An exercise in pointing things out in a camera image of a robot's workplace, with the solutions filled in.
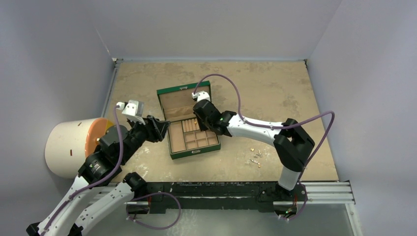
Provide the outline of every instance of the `beige table surface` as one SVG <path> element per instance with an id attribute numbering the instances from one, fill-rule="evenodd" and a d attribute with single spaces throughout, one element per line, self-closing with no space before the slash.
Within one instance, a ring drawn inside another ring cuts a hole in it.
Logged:
<path id="1" fill-rule="evenodd" d="M 303 61 L 299 62 L 124 62 L 120 65 L 111 95 L 107 118 L 114 121 L 113 106 L 129 99 L 143 101 L 143 115 L 164 119 L 156 95 L 157 89 L 198 82 L 210 73 L 220 73 L 237 85 L 242 114 L 265 121 L 302 121 L 319 113 L 310 79 Z M 237 111 L 238 100 L 225 79 L 210 77 L 212 100 L 220 112 Z M 129 127 L 118 113 L 121 124 Z M 318 143 L 324 128 L 321 120 L 303 126 Z M 113 181 L 121 181 L 128 172 L 137 172 L 146 181 L 257 181 L 278 180 L 282 170 L 275 148 L 240 137 L 220 137 L 221 150 L 172 160 L 168 142 L 145 142 L 123 166 Z M 253 159 L 250 148 L 261 150 L 263 157 Z M 302 180 L 337 180 L 338 176 L 325 141 L 308 165 Z"/>

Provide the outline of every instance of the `open box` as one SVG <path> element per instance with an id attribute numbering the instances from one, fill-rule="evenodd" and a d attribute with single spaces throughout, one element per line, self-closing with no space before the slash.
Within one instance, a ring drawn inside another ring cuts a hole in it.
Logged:
<path id="1" fill-rule="evenodd" d="M 193 114 L 196 102 L 191 93 L 195 84 L 164 88 L 156 91 L 165 120 L 171 121 L 168 128 L 168 144 L 172 159 L 220 150 L 219 137 L 207 130 L 200 131 Z M 210 82 L 200 83 L 197 91 L 206 91 L 211 96 Z"/>

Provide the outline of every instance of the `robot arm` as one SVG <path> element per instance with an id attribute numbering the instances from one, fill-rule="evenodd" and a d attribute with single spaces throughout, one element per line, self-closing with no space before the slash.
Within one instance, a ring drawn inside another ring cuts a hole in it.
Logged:
<path id="1" fill-rule="evenodd" d="M 246 137 L 275 147 L 283 164 L 278 185 L 288 191 L 294 189 L 313 150 L 314 141 L 301 127 L 286 130 L 273 129 L 272 127 L 296 124 L 296 120 L 287 119 L 285 122 L 268 122 L 250 118 L 242 120 L 236 112 L 224 111 L 220 113 L 211 103 L 207 92 L 193 93 L 192 97 L 197 101 L 193 111 L 201 130 L 209 129 L 217 135 L 229 137 Z M 245 121 L 264 124 L 270 128 L 252 126 Z"/>
<path id="2" fill-rule="evenodd" d="M 143 107 L 143 103 L 141 102 L 130 100 L 128 103 L 122 104 L 124 106 L 118 103 L 119 108 L 123 110 L 122 114 L 128 117 L 129 124 L 131 125 L 129 131 L 126 127 L 120 126 L 124 150 L 121 164 L 124 165 L 145 141 L 153 143 L 162 141 L 170 122 L 159 121 L 159 119 L 156 119 L 153 116 L 142 118 L 140 104 L 142 104 Z M 87 227 L 87 225 L 93 226 L 97 223 L 97 221 L 94 220 L 94 216 L 98 217 L 100 215 L 102 218 L 106 215 L 103 213 L 106 212 L 108 214 L 121 201 L 127 201 L 127 195 L 132 198 L 132 191 L 128 193 L 127 190 L 123 188 L 125 184 L 122 184 L 120 188 L 115 188 L 114 193 L 110 193 L 101 201 L 98 201 L 98 204 L 95 203 L 85 209 L 94 196 L 102 190 L 103 186 L 108 185 L 108 183 L 121 172 L 120 166 L 117 166 L 120 152 L 119 147 L 120 140 L 117 128 L 116 126 L 112 126 L 106 131 L 106 134 L 100 138 L 99 145 L 96 147 L 94 153 L 86 158 L 85 163 L 78 170 L 78 175 L 75 177 L 73 185 L 59 205 L 44 221 L 29 225 L 27 228 L 28 235 L 66 236 L 69 235 L 69 232 L 72 232 L 70 234 L 71 236 L 80 235 L 78 233 L 83 230 L 83 227 L 89 230 L 91 227 Z M 117 170 L 114 174 L 106 181 L 103 181 L 103 179 L 116 167 Z M 101 181 L 101 183 L 97 186 L 76 194 L 78 190 L 99 181 Z M 121 194 L 119 191 L 122 189 L 127 194 Z M 109 206 L 100 208 L 100 206 L 106 204 Z M 92 215 L 82 214 L 84 211 L 89 211 Z M 79 224 L 80 222 L 84 222 L 83 224 L 80 224 L 83 227 L 81 228 L 80 225 L 74 224 L 76 221 Z"/>

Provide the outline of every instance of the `table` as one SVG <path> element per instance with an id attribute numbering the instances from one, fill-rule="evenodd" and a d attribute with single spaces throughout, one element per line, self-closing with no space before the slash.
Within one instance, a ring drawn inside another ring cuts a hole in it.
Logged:
<path id="1" fill-rule="evenodd" d="M 220 73 L 237 85 L 242 114 L 267 121 L 294 118 L 303 121 L 319 113 L 304 61 L 292 62 L 123 62 L 112 89 L 107 118 L 114 121 L 113 106 L 129 99 L 145 103 L 143 115 L 163 119 L 157 89 L 198 82 L 210 73 Z M 210 77 L 213 103 L 222 112 L 237 111 L 233 87 L 220 77 Z M 118 113 L 122 125 L 126 118 Z M 324 133 L 321 120 L 303 126 L 318 143 Z M 221 150 L 172 160 L 168 142 L 145 142 L 113 181 L 137 172 L 146 181 L 263 181 L 278 180 L 282 164 L 275 148 L 240 137 L 221 136 Z M 255 152 L 262 158 L 252 163 Z M 327 140 L 309 163 L 302 180 L 338 180 Z"/>

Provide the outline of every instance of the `cylindrical container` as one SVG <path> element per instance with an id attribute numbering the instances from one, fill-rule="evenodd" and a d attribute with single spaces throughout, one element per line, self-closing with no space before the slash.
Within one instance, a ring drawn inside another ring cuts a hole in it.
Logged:
<path id="1" fill-rule="evenodd" d="M 79 168 L 92 154 L 112 122 L 93 118 L 63 122 L 55 126 L 45 147 L 45 160 L 49 169 L 63 178 L 74 178 Z"/>

